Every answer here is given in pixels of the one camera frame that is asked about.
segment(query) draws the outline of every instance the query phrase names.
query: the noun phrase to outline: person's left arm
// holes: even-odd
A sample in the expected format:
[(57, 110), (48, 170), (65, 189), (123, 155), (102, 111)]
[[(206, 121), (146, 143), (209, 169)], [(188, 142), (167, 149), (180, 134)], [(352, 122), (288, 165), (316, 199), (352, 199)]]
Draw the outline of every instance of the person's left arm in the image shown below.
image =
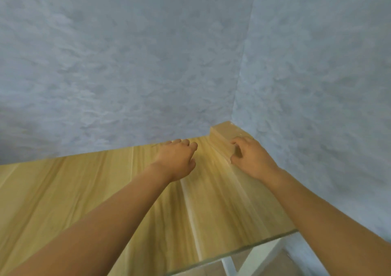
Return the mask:
[(141, 174), (9, 276), (107, 275), (165, 187), (194, 169), (196, 150), (197, 144), (187, 139), (167, 142)]

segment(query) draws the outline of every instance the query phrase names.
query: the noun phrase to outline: wall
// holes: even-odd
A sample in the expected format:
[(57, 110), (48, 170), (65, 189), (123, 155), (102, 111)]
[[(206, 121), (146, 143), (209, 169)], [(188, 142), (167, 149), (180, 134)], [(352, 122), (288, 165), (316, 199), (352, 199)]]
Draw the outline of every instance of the wall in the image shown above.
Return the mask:
[(230, 119), (253, 0), (0, 0), (0, 164)]
[[(391, 0), (254, 0), (232, 120), (391, 241)], [(325, 270), (304, 240), (307, 275)]]

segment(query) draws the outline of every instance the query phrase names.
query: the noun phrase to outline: person's right arm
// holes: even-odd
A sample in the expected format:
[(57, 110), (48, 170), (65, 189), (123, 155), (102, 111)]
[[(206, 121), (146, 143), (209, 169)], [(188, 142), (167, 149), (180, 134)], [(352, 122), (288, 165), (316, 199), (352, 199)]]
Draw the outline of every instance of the person's right arm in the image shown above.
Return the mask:
[(275, 195), (330, 275), (390, 275), (391, 244), (308, 190), (258, 141), (236, 137), (242, 151), (231, 162)]

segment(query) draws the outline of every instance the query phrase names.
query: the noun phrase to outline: table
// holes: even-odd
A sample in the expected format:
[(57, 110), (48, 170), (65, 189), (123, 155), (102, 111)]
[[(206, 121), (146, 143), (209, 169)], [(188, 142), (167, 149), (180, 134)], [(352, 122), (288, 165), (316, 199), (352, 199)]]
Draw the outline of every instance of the table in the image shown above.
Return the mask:
[[(271, 192), (208, 135), (190, 141), (196, 168), (164, 190), (110, 275), (175, 274), (296, 232)], [(0, 275), (129, 183), (161, 145), (0, 166)]]

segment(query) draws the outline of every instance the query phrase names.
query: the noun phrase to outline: bare skin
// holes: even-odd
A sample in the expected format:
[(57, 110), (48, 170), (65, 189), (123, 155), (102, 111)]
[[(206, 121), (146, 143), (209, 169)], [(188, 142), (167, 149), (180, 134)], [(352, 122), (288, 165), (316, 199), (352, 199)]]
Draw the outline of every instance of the bare skin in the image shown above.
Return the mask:
[(258, 141), (237, 137), (232, 164), (260, 180), (278, 199), (330, 275), (389, 275), (391, 244), (340, 212), (277, 166)]
[(14, 269), (9, 276), (107, 275), (165, 187), (195, 168), (189, 140), (169, 141), (128, 185)]

